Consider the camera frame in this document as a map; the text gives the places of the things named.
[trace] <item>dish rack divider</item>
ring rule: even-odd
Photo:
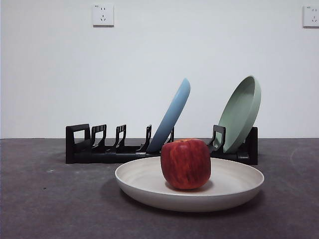
[[[75,142],[74,132],[84,131],[84,140]],[[126,124],[116,127],[116,138],[113,145],[105,145],[106,124],[92,127],[90,133],[89,124],[78,124],[67,126],[66,133],[66,163],[125,163],[139,158],[160,156],[160,151],[147,152],[147,147],[151,141],[152,125],[146,128],[144,144],[130,146],[125,145]],[[210,156],[232,160],[249,165],[258,164],[258,128],[252,127],[247,138],[238,148],[236,153],[224,153],[227,129],[222,126],[213,126],[212,139],[207,144]],[[96,133],[103,132],[103,137],[99,143],[95,143]],[[216,140],[216,133],[221,134],[221,143]],[[165,143],[174,141],[174,128],[170,132],[169,139]]]

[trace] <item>white plate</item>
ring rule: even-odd
[[[264,182],[257,169],[229,160],[211,158],[211,177],[194,190],[176,190],[164,179],[160,157],[142,158],[115,171],[121,189],[135,200],[172,211],[212,212],[251,200]]]

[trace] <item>plate rim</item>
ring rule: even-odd
[[[115,177],[118,181],[120,181],[121,183],[125,184],[126,186],[128,187],[131,187],[131,188],[134,188],[134,189],[137,189],[137,190],[141,190],[141,191],[144,191],[144,192],[148,192],[148,193],[155,193],[155,194],[160,194],[160,195],[167,195],[167,196],[179,196],[179,197],[223,197],[223,196],[230,196],[230,195],[235,195],[235,194],[241,194],[241,193],[246,193],[246,192],[249,192],[249,191],[252,191],[252,190],[255,190],[257,188],[259,188],[261,185],[263,185],[264,181],[265,181],[265,176],[264,174],[258,170],[257,168],[254,168],[250,165],[247,165],[247,164],[244,164],[244,163],[240,163],[240,162],[236,162],[236,161],[232,161],[232,160],[227,160],[227,159],[221,159],[221,158],[213,158],[211,157],[210,159],[217,159],[217,160],[221,160],[221,161],[227,161],[227,162],[231,162],[231,163],[235,163],[235,164],[240,164],[240,165],[244,165],[244,166],[247,166],[251,169],[253,169],[254,171],[256,171],[257,173],[259,173],[261,176],[262,176],[262,180],[261,182],[259,182],[259,184],[249,190],[242,190],[242,191],[238,191],[238,192],[232,192],[232,193],[224,193],[224,194],[218,194],[218,195],[203,195],[203,194],[176,194],[176,193],[163,193],[163,192],[156,192],[156,191],[152,191],[152,190],[145,190],[145,189],[141,189],[141,188],[137,188],[137,187],[134,187],[132,185],[129,185],[127,183],[125,183],[122,179],[119,178],[119,176],[117,175],[117,172],[119,171],[119,169],[129,163],[134,163],[135,161],[140,161],[140,160],[146,160],[146,159],[155,159],[155,158],[158,158],[160,160],[160,156],[156,156],[156,157],[147,157],[147,158],[140,158],[140,159],[136,159],[136,160],[133,160],[133,161],[130,161],[130,162],[126,162],[126,163],[123,163],[122,165],[120,165],[119,167],[117,167],[117,169],[115,170]]]

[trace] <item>green plate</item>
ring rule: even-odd
[[[248,76],[235,89],[218,123],[226,127],[224,153],[235,153],[244,142],[256,120],[260,101],[260,85],[253,76]],[[216,140],[219,145],[220,134]]]

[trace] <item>blue plate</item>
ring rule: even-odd
[[[170,103],[164,118],[161,120],[154,138],[146,149],[147,153],[159,151],[167,140],[171,130],[175,126],[180,113],[182,112],[190,93],[190,83],[184,79],[181,83],[174,99]]]

